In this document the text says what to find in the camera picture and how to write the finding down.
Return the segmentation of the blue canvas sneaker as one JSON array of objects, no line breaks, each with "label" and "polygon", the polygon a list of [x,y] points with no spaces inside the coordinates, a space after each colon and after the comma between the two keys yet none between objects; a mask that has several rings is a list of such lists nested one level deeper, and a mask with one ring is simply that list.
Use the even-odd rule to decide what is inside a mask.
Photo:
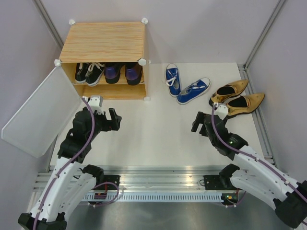
[{"label": "blue canvas sneaker", "polygon": [[201,78],[196,82],[192,83],[185,89],[183,89],[177,96],[177,102],[179,104],[187,104],[190,101],[204,95],[211,85],[209,78]]},{"label": "blue canvas sneaker", "polygon": [[172,97],[177,97],[181,92],[180,74],[176,64],[170,63],[165,69],[165,83]]}]

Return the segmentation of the purple loafer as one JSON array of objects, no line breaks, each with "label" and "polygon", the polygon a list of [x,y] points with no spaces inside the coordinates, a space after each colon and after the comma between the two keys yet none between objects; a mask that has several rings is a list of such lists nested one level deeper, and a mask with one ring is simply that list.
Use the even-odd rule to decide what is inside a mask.
[{"label": "purple loafer", "polygon": [[115,84],[119,81],[121,68],[123,63],[106,63],[104,69],[105,80],[108,84]]},{"label": "purple loafer", "polygon": [[142,78],[142,66],[138,62],[128,62],[125,64],[125,77],[128,85],[138,85]]}]

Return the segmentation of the black canvas sneaker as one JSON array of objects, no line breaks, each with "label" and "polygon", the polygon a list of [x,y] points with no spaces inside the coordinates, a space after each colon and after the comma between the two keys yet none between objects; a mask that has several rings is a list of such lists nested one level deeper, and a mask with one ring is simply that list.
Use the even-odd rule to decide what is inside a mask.
[{"label": "black canvas sneaker", "polygon": [[88,66],[88,70],[85,74],[85,81],[88,86],[94,87],[98,84],[101,75],[104,72],[105,64],[101,62],[93,62]]},{"label": "black canvas sneaker", "polygon": [[88,63],[77,63],[74,77],[77,83],[85,83],[85,75],[87,73],[88,66]]}]

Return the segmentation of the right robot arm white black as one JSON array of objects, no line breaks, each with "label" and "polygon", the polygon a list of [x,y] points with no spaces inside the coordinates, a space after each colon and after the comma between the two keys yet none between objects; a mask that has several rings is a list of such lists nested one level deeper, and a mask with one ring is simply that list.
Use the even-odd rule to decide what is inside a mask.
[{"label": "right robot arm white black", "polygon": [[288,227],[296,229],[307,223],[307,182],[299,182],[265,160],[237,134],[225,127],[218,115],[198,112],[192,132],[200,129],[212,146],[231,160],[220,171],[219,184],[224,189],[244,190],[270,206]]}]

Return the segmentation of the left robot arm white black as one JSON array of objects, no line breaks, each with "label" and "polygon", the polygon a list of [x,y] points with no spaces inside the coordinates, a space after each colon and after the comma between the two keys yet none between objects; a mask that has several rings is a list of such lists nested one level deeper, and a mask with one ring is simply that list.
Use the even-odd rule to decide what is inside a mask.
[{"label": "left robot arm white black", "polygon": [[73,127],[60,145],[55,168],[42,195],[29,212],[19,216],[18,224],[25,230],[64,230],[71,214],[89,191],[108,186],[119,191],[117,183],[105,180],[102,168],[90,164],[69,187],[91,150],[93,139],[100,132],[119,130],[121,117],[114,108],[110,108],[109,113],[111,118],[107,119],[104,112],[86,106],[75,115]]}]

